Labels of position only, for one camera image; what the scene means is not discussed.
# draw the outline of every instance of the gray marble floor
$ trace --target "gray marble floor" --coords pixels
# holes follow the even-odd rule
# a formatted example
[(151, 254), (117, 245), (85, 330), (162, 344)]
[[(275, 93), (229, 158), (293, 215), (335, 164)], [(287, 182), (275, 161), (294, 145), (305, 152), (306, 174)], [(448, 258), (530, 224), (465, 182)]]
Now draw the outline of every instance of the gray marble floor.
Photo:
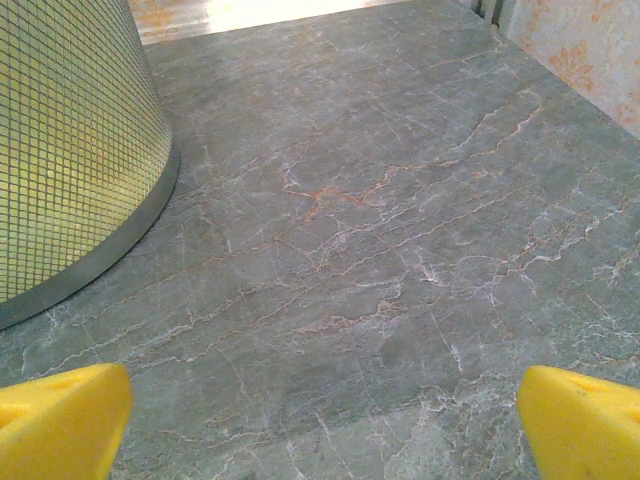
[(114, 479), (533, 479), (527, 366), (640, 385), (639, 143), (464, 6), (148, 54), (168, 208), (0, 333), (2, 384), (127, 365)]

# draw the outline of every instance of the metal base band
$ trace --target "metal base band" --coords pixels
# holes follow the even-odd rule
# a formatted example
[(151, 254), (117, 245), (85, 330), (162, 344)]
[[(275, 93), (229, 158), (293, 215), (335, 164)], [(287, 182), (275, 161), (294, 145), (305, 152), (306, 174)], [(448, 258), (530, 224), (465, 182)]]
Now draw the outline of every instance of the metal base band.
[(179, 166), (180, 155), (174, 144), (156, 185), (131, 216), (76, 263), (0, 304), (0, 330), (61, 302), (122, 258), (149, 230), (164, 209), (178, 178)]

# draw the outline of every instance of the yellow plastic part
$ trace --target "yellow plastic part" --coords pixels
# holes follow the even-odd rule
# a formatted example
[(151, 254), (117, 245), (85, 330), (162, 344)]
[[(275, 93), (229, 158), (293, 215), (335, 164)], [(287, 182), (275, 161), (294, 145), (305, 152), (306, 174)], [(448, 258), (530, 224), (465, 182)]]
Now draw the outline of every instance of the yellow plastic part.
[(122, 365), (0, 389), (0, 479), (104, 480), (132, 406)]
[(640, 479), (640, 390), (535, 366), (517, 406), (543, 480)]

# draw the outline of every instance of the mesh trash can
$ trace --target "mesh trash can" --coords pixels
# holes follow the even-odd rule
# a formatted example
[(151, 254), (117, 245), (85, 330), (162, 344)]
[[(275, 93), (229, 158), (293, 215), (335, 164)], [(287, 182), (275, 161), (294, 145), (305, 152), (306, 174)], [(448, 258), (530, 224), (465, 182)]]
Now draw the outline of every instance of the mesh trash can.
[(125, 0), (0, 5), (0, 329), (124, 255), (177, 172)]

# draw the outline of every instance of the metal mesh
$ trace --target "metal mesh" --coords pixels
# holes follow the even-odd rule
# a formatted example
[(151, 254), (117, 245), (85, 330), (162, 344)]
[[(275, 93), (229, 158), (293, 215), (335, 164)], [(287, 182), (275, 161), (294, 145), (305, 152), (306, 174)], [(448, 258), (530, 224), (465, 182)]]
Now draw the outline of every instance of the metal mesh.
[(89, 253), (169, 157), (122, 0), (0, 5), (0, 303)]

